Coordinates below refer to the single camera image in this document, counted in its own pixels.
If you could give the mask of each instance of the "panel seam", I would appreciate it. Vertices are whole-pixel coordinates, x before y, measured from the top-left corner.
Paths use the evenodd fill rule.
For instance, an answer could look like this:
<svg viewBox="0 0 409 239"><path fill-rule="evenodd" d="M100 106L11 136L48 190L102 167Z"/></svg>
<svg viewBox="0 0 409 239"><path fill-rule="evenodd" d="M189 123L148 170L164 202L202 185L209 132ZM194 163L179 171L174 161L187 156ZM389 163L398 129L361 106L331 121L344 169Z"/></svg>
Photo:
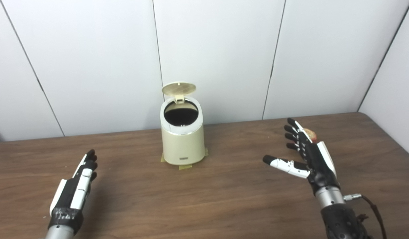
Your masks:
<svg viewBox="0 0 409 239"><path fill-rule="evenodd" d="M394 42L394 40L395 40L395 38L396 38L396 35L398 34L399 29L401 28L402 23L404 22L404 19L405 19L405 17L407 16L408 10L409 10L409 5L408 5L407 10L405 11L404 16L402 17L401 22L399 23L398 28L397 28L396 31L395 31L395 34L393 35L393 38L392 38L391 42L389 43L388 48L386 49L385 54L383 55L382 60L380 61L379 67L377 68L376 73L375 73L374 76L373 76L373 79L371 79L370 85L368 86L367 91L365 92L364 97L363 97L362 100L361 100L361 104L359 104L359 106L358 106L357 112L359 112L359 110L361 109L361 106L362 106L362 104L364 103L364 100L365 100L365 98L367 97L367 94L368 94L368 92L370 91L371 86L373 85L374 79L376 79L376 76L377 76L377 74L379 73L379 70L380 70L380 68L382 67L383 62L385 61L385 58L386 58L386 56L387 56L387 54L388 54L388 52L389 52L389 50L390 50L390 48L391 48L391 46L392 46L392 43Z"/></svg>
<svg viewBox="0 0 409 239"><path fill-rule="evenodd" d="M157 54L158 54L158 65L160 67L160 79L161 79L161 86L163 88L163 73L161 72L161 60L160 60L160 47L158 45L158 35L157 35L157 21L155 19L155 9L154 9L154 0L153 0L153 17L154 17L154 27L155 27L155 39L157 42Z"/></svg>
<svg viewBox="0 0 409 239"><path fill-rule="evenodd" d="M36 74L36 71L35 71L35 69L33 68L32 62L30 61L30 58L29 58L29 56L27 55L27 52L26 52L26 50L25 50L25 48L24 48L24 45L23 45L22 42L21 42L21 39L20 39L20 37L19 37L19 35L18 35L18 33L17 33L17 30L16 30L15 27L14 27L14 24L13 24L13 22L12 22L10 16L9 16L9 14L8 14L8 11L7 11L7 9L5 8L5 5L4 5L4 3L2 2L2 0L0 0L0 2L1 2L1 5L2 5L2 8L3 8L4 11L5 11L5 15L7 15L7 18L8 18L8 20L9 20L10 24L11 24L11 27L12 27L12 29L14 30L14 33L15 33L16 36L17 36L17 39L18 39L18 41L19 41L19 43L20 43L20 45L21 45L21 48L22 48L22 50L23 50L23 52L24 52L24 55L25 55L26 58L27 58L27 61L28 61L29 65L30 65L30 68L32 69L33 74L34 74L35 77L36 77L36 81L37 81L37 83L39 84L39 87L41 88L43 94L45 95L45 99L46 99L46 101L48 102L49 107L51 108L51 112L52 112L52 114L54 115L55 120L57 121L58 127L60 128L61 133L63 134L63 136L66 136L66 135L64 134L63 129L61 128L61 124L60 124L60 122L58 121L57 116L55 115L54 109L52 108L51 103L49 102L48 96L46 96L46 93L45 93L45 91L44 91L44 89L43 89L43 87L42 87L42 84L41 84L41 82L39 81L38 75Z"/></svg>
<svg viewBox="0 0 409 239"><path fill-rule="evenodd" d="M267 102L267 100L268 100L268 94L269 94L269 86L271 85L271 78L272 78L272 74L273 74L273 71L274 71L275 56L276 56L276 54L277 54L278 42L279 42L279 40L280 40L281 26L282 26L282 24L283 24L284 10L285 10L285 3L286 3L286 2L287 2L287 0L284 0L283 13L281 14L280 27L279 27L279 29L278 29L277 43L275 44L274 58L272 59L271 74L270 74L270 76L269 76L268 88L267 88L267 90L266 90L265 103L264 103L264 105L263 105L262 120L263 120L263 116L265 115L266 102Z"/></svg>

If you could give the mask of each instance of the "trash can lid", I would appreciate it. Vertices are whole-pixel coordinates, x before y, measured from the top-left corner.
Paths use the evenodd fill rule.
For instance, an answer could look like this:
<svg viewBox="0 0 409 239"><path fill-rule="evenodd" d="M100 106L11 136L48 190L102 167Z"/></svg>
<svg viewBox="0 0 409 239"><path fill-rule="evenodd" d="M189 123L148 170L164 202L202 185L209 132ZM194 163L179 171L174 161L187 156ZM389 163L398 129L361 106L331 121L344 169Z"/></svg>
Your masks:
<svg viewBox="0 0 409 239"><path fill-rule="evenodd" d="M194 92L196 89L194 84L186 82L173 82L168 83L166 86L163 86L162 92L165 95L177 96L177 95L188 95Z"/></svg>

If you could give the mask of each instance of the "prosthetic hand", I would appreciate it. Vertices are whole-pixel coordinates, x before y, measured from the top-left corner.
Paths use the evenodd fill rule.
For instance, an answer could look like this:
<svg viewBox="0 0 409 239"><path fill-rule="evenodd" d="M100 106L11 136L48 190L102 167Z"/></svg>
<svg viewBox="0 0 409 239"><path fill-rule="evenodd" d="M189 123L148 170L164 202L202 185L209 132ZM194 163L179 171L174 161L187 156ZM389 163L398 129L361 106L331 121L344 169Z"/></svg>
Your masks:
<svg viewBox="0 0 409 239"><path fill-rule="evenodd" d="M72 239L83 223L82 209L97 176L97 156L91 149L69 180L61 180L50 207L51 221L45 239Z"/></svg>
<svg viewBox="0 0 409 239"><path fill-rule="evenodd" d="M361 194L342 196L340 185L336 178L336 170L324 142L312 142L311 137L297 121L292 118L288 118L287 121L290 125L285 125L284 127L288 132L285 134L285 137L294 142L288 143L287 147L298 151L306 163L288 161L269 155L265 155L263 161L274 168L308 180L314 196L321 207L321 215L326 226L327 238L371 238L367 235L367 231L362 225L362 221L367 217L365 215L356 217L352 208L345 204L345 201L362 197L370 203L374 210L382 227L383 238L385 239L384 227L376 205Z"/></svg>

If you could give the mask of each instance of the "white wall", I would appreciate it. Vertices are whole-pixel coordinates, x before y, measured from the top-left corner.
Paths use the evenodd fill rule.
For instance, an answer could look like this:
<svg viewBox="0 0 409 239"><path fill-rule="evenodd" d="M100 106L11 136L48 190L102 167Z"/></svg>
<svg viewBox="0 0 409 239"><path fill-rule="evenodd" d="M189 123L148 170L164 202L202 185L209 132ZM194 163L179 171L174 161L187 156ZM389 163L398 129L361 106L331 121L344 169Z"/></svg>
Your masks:
<svg viewBox="0 0 409 239"><path fill-rule="evenodd" d="M409 11L359 111L409 153Z"/></svg>
<svg viewBox="0 0 409 239"><path fill-rule="evenodd" d="M0 141L63 136L0 3Z"/></svg>
<svg viewBox="0 0 409 239"><path fill-rule="evenodd" d="M194 83L205 124L262 119L284 0L154 0L163 83Z"/></svg>
<svg viewBox="0 0 409 239"><path fill-rule="evenodd" d="M158 128L174 81L205 124L354 112L409 4L2 1L66 135ZM60 136L1 6L0 32L0 140Z"/></svg>
<svg viewBox="0 0 409 239"><path fill-rule="evenodd" d="M288 0L264 119L357 111L408 5Z"/></svg>
<svg viewBox="0 0 409 239"><path fill-rule="evenodd" d="M151 0L3 0L65 135L160 127Z"/></svg>

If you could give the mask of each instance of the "cable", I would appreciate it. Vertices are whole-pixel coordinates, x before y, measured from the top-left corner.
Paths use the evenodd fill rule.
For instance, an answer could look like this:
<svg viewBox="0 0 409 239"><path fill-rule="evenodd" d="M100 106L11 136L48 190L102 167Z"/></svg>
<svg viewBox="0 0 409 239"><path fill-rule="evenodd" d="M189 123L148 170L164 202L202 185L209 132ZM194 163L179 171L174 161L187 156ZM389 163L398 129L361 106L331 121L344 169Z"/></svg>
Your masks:
<svg viewBox="0 0 409 239"><path fill-rule="evenodd" d="M362 199L367 201L368 204L370 204L371 209L373 209L374 215L376 215L377 221L379 221L380 229L382 230L382 238L387 239L385 226L383 225L382 215L380 215L379 209L377 208L376 204L373 204L373 202L370 201L370 199L368 199L364 195L361 195L361 197Z"/></svg>

